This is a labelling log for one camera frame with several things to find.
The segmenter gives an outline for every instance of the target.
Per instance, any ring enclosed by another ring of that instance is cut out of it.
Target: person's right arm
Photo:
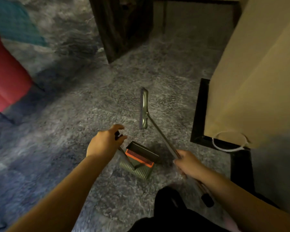
[[[189,151],[177,150],[182,159],[174,163],[184,173],[200,180],[246,232],[290,232],[290,215],[237,186],[221,174],[203,165]]]

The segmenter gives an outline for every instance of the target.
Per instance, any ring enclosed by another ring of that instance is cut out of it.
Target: person's left hand
[[[109,130],[98,132],[89,143],[86,156],[99,156],[110,161],[114,157],[116,150],[128,138],[127,136],[121,136],[115,140],[115,133],[120,129],[125,128],[116,124]]]

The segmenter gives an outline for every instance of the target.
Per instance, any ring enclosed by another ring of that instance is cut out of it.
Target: person's left arm
[[[124,126],[113,125],[98,132],[88,146],[85,159],[8,232],[71,231],[93,183],[127,138],[121,136],[115,140],[119,129]]]

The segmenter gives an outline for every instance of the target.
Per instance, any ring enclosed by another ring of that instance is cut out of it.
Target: hand
[[[113,125],[109,130],[98,132],[88,145],[86,157],[99,156],[110,161],[114,157],[116,150],[128,138],[127,136],[121,136],[115,140],[115,133],[120,129],[125,128],[122,125]]]
[[[177,150],[177,152],[180,154],[182,159],[174,160],[174,164],[185,174],[199,180],[207,167],[203,165],[190,151]]]

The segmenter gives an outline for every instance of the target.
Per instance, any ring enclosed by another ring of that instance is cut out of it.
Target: dark wooden door
[[[108,62],[145,41],[153,27],[153,0],[90,0]]]

